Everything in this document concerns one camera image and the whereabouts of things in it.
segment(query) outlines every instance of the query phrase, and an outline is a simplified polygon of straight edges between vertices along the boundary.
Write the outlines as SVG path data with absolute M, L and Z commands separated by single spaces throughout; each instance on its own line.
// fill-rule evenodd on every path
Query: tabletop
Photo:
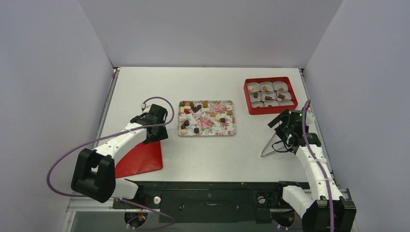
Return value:
M 152 96 L 168 99 L 176 115 L 167 125 L 169 138 L 161 141 L 163 169 L 127 177 L 139 181 L 277 182 L 307 181 L 304 169 L 292 153 L 260 157 L 274 134 L 267 126 L 277 114 L 250 115 L 245 101 L 245 79 L 287 76 L 302 109 L 307 100 L 298 69 L 283 68 L 159 68 L 121 67 L 105 116 L 102 134 L 124 128 L 141 114 L 140 103 Z M 179 137 L 178 103 L 183 100 L 232 100 L 237 133 L 223 137 Z M 161 100 L 158 104 L 171 109 Z M 317 133 L 314 125 L 309 132 Z

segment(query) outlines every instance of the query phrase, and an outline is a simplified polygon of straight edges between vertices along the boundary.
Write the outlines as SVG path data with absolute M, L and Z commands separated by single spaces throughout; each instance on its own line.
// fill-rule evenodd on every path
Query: screw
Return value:
M 154 197 L 154 204 L 159 204 L 161 202 L 160 197 Z
M 263 197 L 263 196 L 258 197 L 258 202 L 259 202 L 259 204 L 265 203 L 265 197 Z

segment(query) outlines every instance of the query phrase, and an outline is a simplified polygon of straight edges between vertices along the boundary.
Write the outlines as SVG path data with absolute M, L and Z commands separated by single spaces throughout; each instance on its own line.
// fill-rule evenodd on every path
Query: floral tray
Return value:
M 192 109 L 189 110 L 189 114 L 181 113 L 180 106 L 178 105 L 178 128 L 177 133 L 179 136 L 230 136 L 236 134 L 235 123 L 235 110 L 234 103 L 230 100 L 225 101 L 191 101 L 195 106 L 203 105 L 204 102 L 208 103 L 208 107 L 202 107 L 198 112 L 194 113 Z M 227 115 L 228 111 L 232 110 L 232 115 Z M 211 117 L 210 113 L 215 112 L 216 115 L 221 118 L 225 118 L 225 122 L 219 122 L 215 120 L 215 117 Z M 187 134 L 181 134 L 181 125 L 189 120 L 190 124 L 187 129 Z M 199 133 L 194 133 L 194 128 L 199 129 Z

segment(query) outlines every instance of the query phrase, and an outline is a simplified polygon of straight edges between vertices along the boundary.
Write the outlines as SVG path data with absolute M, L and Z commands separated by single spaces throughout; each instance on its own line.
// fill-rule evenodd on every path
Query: white wall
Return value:
M 305 67 L 342 0 L 79 0 L 115 66 Z
M 306 69 L 336 179 L 363 232 L 409 231 L 410 1 L 344 0 Z
M 50 165 L 95 137 L 112 67 L 76 0 L 0 3 L 1 231 L 59 231 L 68 198 Z M 70 190 L 76 155 L 52 182 Z

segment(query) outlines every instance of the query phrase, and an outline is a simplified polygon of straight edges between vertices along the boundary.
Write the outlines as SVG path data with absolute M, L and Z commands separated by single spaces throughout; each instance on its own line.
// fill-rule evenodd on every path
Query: red box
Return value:
M 256 83 L 262 83 L 262 82 L 275 82 L 275 81 L 283 81 L 288 85 L 288 92 L 292 96 L 293 105 L 284 105 L 284 106 L 268 106 L 268 107 L 257 107 L 253 108 L 250 97 L 249 97 L 249 91 L 248 91 L 248 83 L 251 82 L 256 82 Z M 289 81 L 289 78 L 284 76 L 284 77 L 267 77 L 267 78 L 253 78 L 253 79 L 246 79 L 245 84 L 244 84 L 244 91 L 245 91 L 245 99 L 246 99 L 246 104 L 248 105 L 248 111 L 250 115 L 265 115 L 265 114 L 279 114 L 282 113 L 284 110 L 294 110 L 297 107 L 297 100 L 296 96 L 293 92 L 293 88 L 291 85 L 291 82 Z

